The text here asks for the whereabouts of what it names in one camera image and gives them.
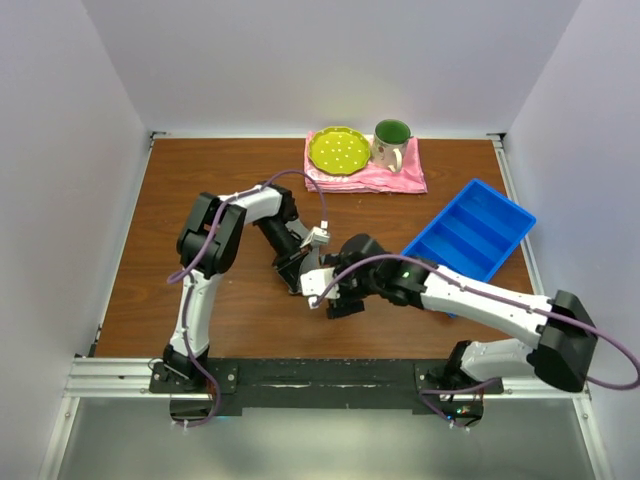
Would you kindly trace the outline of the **grey sock black stripes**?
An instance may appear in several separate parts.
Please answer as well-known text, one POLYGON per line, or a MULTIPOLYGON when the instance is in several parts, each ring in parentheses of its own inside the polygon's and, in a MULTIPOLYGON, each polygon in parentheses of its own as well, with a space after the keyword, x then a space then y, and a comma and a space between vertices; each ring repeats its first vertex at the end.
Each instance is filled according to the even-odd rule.
MULTIPOLYGON (((285 224, 285 226, 287 227, 288 231, 298 240, 299 242, 299 246, 300 243, 302 242, 303 237, 306 235, 306 233, 312 228, 307 228, 300 219, 296 219, 293 221, 289 221, 285 224)), ((324 228, 328 231, 328 222, 327 221, 321 221, 320 225, 317 227, 321 227, 324 228)), ((314 270, 320 267, 320 248, 314 248, 314 249, 305 249, 305 250, 301 250, 299 248, 299 252, 302 256, 302 260, 300 261, 300 276, 302 274, 305 274, 307 272, 309 272, 310 270, 314 270)))

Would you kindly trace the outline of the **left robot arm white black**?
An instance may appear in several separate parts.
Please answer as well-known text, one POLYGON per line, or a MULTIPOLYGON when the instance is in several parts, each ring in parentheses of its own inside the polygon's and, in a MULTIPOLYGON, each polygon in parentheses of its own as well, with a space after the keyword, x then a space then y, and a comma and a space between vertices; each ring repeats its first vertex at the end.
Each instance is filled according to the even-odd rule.
POLYGON ((181 269, 169 284, 182 284, 176 326, 162 359, 153 364, 153 393, 230 393, 228 380, 217 382, 207 365, 216 294, 236 260, 247 225, 259 228, 275 258, 272 268, 288 293, 301 293, 300 277, 320 263, 320 247, 328 243, 328 210, 323 194, 321 221, 307 228, 301 222, 292 192, 272 182, 215 196, 201 193, 176 242, 181 269))

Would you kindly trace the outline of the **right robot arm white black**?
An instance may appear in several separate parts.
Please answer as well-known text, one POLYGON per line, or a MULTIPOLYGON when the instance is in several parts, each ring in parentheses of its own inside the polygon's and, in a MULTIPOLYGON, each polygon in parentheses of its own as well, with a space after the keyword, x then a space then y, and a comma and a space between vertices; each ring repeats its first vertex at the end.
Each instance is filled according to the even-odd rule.
POLYGON ((546 297, 510 291, 426 258, 391 254, 366 234, 352 237, 300 282, 310 307, 328 302, 330 318, 360 312, 366 297, 378 295, 397 306, 452 314, 506 334, 499 341, 459 342, 439 382, 442 388, 466 393, 494 378, 536 377, 578 393, 587 381, 595 325, 570 292, 546 297))

